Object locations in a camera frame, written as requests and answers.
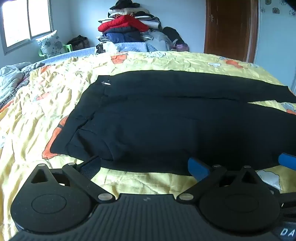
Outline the black pants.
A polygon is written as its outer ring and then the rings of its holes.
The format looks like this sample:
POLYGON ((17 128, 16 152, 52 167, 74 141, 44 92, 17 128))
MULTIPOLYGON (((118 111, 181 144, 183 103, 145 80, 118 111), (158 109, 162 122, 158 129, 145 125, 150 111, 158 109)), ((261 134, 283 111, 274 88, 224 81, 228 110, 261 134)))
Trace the black pants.
POLYGON ((286 86, 236 76, 131 71, 99 76, 50 151, 130 172, 187 175, 196 158, 230 170, 295 155, 295 115, 260 102, 295 102, 286 86))

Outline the yellow floral bed quilt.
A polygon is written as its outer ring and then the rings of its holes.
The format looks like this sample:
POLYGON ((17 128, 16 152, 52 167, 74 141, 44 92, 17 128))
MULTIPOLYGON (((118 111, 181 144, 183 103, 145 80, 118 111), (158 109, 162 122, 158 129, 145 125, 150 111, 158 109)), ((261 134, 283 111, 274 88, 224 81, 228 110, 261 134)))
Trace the yellow floral bed quilt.
MULTIPOLYGON (((82 93, 98 75, 116 75, 137 70, 180 70, 223 74, 284 85, 264 68, 211 54, 189 52, 128 52, 123 63, 114 64, 112 55, 66 57, 31 72, 30 82, 1 109, 1 240, 17 233, 10 206, 16 194, 39 163, 61 168, 81 163, 68 156, 45 160, 42 153, 59 122, 68 116, 82 93)), ((281 193, 295 192, 295 171, 277 166, 258 171, 262 180, 281 193)), ((102 168, 94 183, 118 197, 120 193, 173 194, 177 196, 196 184, 192 177, 160 173, 132 173, 102 168)))

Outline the grey white crumpled blanket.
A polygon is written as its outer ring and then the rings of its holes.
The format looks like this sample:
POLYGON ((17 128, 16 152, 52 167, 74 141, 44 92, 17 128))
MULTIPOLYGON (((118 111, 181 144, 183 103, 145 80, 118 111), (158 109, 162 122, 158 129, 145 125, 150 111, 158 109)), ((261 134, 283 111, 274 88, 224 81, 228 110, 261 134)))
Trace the grey white crumpled blanket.
POLYGON ((15 97, 20 88, 28 85, 30 73, 44 65, 43 62, 22 62, 1 68, 1 108, 15 97))

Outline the brown wooden door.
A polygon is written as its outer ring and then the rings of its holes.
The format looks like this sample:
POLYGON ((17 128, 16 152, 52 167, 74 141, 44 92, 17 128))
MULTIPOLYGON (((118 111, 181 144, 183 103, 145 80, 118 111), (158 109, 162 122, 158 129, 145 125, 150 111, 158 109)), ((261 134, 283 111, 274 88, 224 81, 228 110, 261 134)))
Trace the brown wooden door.
POLYGON ((206 1, 204 52, 252 63, 259 1, 206 1))

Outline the purple bag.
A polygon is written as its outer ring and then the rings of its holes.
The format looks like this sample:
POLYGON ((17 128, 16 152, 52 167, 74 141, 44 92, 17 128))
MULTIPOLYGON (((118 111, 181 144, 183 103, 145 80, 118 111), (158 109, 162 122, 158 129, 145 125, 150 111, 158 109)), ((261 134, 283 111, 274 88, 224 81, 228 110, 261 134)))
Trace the purple bag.
POLYGON ((176 44, 175 45, 175 50, 177 52, 189 52, 189 46, 184 43, 184 44, 176 44))

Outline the green plastic chair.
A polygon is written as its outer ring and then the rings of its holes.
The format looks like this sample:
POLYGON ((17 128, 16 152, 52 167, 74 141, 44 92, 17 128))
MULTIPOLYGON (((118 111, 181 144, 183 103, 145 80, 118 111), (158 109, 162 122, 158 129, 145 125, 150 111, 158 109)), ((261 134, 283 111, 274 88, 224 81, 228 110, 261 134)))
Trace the green plastic chair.
MULTIPOLYGON (((73 48, 72 48, 72 45, 69 44, 69 45, 63 45, 63 48, 64 50, 69 53, 69 52, 72 52, 73 51, 73 48)), ((41 49, 39 49, 39 52, 38 52, 39 56, 43 59, 47 59, 47 55, 46 54, 43 54, 43 52, 41 51, 41 49)))

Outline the floral white pillow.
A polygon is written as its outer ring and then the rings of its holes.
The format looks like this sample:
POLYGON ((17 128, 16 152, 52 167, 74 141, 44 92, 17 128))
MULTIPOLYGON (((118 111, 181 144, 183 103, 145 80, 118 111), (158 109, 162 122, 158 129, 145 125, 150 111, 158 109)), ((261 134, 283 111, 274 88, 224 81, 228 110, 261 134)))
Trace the floral white pillow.
POLYGON ((36 42, 39 45, 42 54, 46 55, 47 58, 66 53, 57 30, 48 35, 37 38, 36 42))

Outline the blue bed sheet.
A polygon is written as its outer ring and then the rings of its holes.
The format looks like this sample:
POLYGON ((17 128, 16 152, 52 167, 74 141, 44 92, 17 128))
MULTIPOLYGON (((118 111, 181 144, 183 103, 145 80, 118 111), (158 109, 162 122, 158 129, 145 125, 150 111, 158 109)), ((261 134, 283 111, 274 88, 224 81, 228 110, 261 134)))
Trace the blue bed sheet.
MULTIPOLYGON (((112 42, 106 42, 102 44, 103 50, 109 53, 121 53, 121 52, 155 52, 157 49, 150 44, 145 42, 132 42, 132 43, 118 43, 113 44, 112 42)), ((86 57, 97 54, 98 49, 96 47, 85 48, 68 52, 62 55, 57 55, 51 58, 43 59, 38 63, 53 64, 57 62, 65 61, 71 57, 86 57)))

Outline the black backpack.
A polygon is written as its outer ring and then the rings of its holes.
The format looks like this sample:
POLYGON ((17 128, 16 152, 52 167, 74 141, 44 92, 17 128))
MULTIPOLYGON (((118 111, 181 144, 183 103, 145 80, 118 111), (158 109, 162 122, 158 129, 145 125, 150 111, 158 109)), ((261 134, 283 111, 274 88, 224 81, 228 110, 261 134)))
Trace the black backpack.
POLYGON ((180 34, 177 32, 176 29, 171 27, 164 27, 162 30, 163 34, 165 34, 173 44, 181 45, 184 44, 184 40, 181 38, 180 34))

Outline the grey garment on pile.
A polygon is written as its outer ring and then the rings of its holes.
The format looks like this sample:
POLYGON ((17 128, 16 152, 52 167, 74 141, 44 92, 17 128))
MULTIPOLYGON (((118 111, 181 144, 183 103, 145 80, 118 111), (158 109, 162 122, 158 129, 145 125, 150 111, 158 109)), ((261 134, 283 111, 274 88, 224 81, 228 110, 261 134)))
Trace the grey garment on pile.
POLYGON ((141 33, 140 36, 147 44, 150 44, 158 51, 170 51, 173 47, 173 44, 168 36, 160 31, 148 30, 141 33))

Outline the navy blue jacket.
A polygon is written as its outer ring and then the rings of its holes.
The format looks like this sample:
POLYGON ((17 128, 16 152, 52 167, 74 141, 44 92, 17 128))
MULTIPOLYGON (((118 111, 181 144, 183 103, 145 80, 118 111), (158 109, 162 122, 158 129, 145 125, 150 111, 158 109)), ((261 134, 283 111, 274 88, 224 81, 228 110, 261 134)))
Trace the navy blue jacket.
POLYGON ((112 43, 134 43, 143 42, 140 31, 134 27, 110 28, 103 32, 112 43))

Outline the red puffy jacket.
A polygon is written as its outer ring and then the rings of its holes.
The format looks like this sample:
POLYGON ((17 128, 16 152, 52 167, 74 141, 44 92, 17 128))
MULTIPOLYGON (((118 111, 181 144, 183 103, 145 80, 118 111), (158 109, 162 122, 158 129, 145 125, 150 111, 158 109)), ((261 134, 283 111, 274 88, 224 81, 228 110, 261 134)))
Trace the red puffy jacket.
POLYGON ((99 32, 105 32, 111 28, 124 28, 124 27, 133 27, 139 30, 140 32, 146 32, 149 30, 149 27, 139 21, 138 19, 134 18, 130 15, 120 16, 112 21, 108 21, 106 23, 102 23, 98 27, 99 32))

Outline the white and striped folded clothes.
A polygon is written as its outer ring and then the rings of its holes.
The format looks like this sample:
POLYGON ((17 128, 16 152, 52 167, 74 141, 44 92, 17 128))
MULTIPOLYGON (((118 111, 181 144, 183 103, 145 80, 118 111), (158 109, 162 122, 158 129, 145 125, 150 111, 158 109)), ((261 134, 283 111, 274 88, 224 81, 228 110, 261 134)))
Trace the white and striped folded clothes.
POLYGON ((147 25, 150 29, 161 30, 162 25, 158 17, 149 13, 145 8, 123 8, 123 9, 110 9, 108 11, 109 18, 116 18, 122 15, 131 15, 138 19, 143 24, 147 25))

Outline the black hat on pile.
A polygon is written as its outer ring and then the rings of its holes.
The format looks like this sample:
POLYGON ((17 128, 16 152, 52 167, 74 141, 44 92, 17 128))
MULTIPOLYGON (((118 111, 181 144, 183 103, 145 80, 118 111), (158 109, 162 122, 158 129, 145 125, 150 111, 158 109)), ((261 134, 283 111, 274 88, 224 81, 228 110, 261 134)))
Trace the black hat on pile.
POLYGON ((110 8, 110 10, 114 9, 124 9, 124 8, 139 8, 140 4, 133 3, 132 0, 119 0, 116 2, 114 6, 110 8))

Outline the black bag by wall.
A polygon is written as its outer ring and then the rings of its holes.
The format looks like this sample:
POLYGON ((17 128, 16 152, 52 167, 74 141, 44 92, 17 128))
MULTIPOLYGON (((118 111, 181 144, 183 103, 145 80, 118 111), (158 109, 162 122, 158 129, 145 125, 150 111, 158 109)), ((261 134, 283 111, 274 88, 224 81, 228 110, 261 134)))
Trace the black bag by wall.
POLYGON ((72 45, 73 51, 81 50, 81 49, 86 49, 86 48, 89 48, 90 47, 90 43, 89 43, 88 38, 87 37, 83 37, 81 35, 73 38, 67 44, 68 45, 72 45))

